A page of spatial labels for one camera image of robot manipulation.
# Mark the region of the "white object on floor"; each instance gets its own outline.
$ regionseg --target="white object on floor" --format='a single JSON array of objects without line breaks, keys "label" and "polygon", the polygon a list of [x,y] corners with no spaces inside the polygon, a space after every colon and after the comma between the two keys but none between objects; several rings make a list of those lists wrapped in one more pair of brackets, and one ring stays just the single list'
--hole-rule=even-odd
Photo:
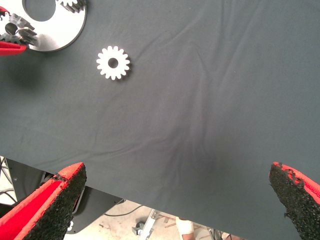
[{"label": "white object on floor", "polygon": [[181,220],[179,217],[175,218],[176,227],[180,233],[180,239],[182,240],[182,235],[192,234],[195,232],[194,223],[189,220]]}]

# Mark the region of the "metal gear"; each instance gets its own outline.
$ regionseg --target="metal gear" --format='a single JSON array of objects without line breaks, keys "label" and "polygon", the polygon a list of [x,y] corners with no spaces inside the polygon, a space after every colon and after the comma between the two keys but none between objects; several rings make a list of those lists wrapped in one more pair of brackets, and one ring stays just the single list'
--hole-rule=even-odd
[{"label": "metal gear", "polygon": [[105,78],[115,80],[116,77],[121,79],[122,75],[125,76],[126,71],[129,70],[128,64],[130,61],[127,59],[128,54],[124,54],[123,49],[119,49],[117,46],[112,48],[108,46],[107,49],[102,49],[102,53],[98,54],[99,59],[96,62],[99,64],[97,69],[101,70],[100,74]]},{"label": "metal gear", "polygon": [[79,13],[84,9],[86,5],[86,0],[56,0],[58,4],[62,5],[68,11],[74,13]]},{"label": "metal gear", "polygon": [[0,17],[0,40],[9,43],[35,45],[37,34],[34,27],[24,18],[5,12]]}]

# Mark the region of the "red foam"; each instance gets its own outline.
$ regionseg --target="red foam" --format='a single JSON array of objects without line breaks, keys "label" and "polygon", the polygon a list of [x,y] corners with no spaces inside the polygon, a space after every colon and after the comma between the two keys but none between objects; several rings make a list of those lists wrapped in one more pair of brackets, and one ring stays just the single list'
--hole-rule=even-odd
[{"label": "red foam", "polygon": [[281,167],[283,171],[289,170],[288,177],[291,178],[292,180],[294,179],[295,184],[298,184],[301,182],[301,180],[303,180],[304,189],[306,190],[306,192],[309,193],[318,204],[320,204],[320,185],[318,183],[316,183],[311,178],[307,177],[302,172],[294,169],[291,166],[280,164],[279,162],[276,162],[276,161],[273,162],[273,165]]},{"label": "red foam", "polygon": [[23,227],[30,221],[30,219],[36,214],[38,209],[46,202],[48,197],[56,190],[56,188],[62,183],[62,181],[49,180],[46,182],[46,186],[43,187],[42,192],[36,192],[31,199],[27,198],[27,201],[22,201],[19,204],[19,208],[15,211],[10,211],[5,215],[0,222],[0,239],[13,240]]},{"label": "red foam", "polygon": [[64,190],[73,175],[84,166],[82,162],[68,166],[50,179],[0,219],[0,240],[22,240],[36,225],[45,211]]},{"label": "red foam", "polygon": [[0,41],[0,56],[21,54],[26,49],[27,49],[26,45]]}]

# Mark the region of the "gear teeth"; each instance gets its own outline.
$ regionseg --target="gear teeth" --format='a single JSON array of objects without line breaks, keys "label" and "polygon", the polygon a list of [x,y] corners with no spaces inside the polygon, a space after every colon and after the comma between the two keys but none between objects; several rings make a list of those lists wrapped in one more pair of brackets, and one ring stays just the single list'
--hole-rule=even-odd
[{"label": "gear teeth", "polygon": [[[0,34],[0,40],[10,43],[35,45],[37,42],[37,33],[34,32],[34,27],[24,18],[12,13],[11,15],[6,12],[4,17],[1,17],[3,26],[3,34]],[[7,24],[15,25],[15,32],[7,32]]]},{"label": "gear teeth", "polygon": [[58,4],[72,13],[79,13],[86,5],[85,0],[56,0]]},{"label": "gear teeth", "polygon": [[[123,49],[119,49],[118,46],[108,46],[107,48],[103,48],[102,52],[98,54],[99,59],[96,60],[98,63],[97,69],[100,70],[101,75],[105,75],[106,79],[119,80],[122,76],[126,76],[126,71],[129,70],[129,66],[127,64],[130,61],[127,59],[128,55],[124,54]],[[118,65],[116,67],[112,67],[109,65],[110,59],[116,59]]]}]

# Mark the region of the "metal stand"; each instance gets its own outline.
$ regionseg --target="metal stand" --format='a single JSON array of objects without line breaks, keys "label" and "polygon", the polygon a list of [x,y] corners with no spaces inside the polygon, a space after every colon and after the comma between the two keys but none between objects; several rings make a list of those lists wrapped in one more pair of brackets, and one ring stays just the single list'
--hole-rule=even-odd
[{"label": "metal stand", "polygon": [[148,240],[154,231],[152,228],[154,226],[155,221],[157,220],[159,212],[157,210],[152,209],[148,219],[146,220],[143,229],[139,231],[139,240]]}]

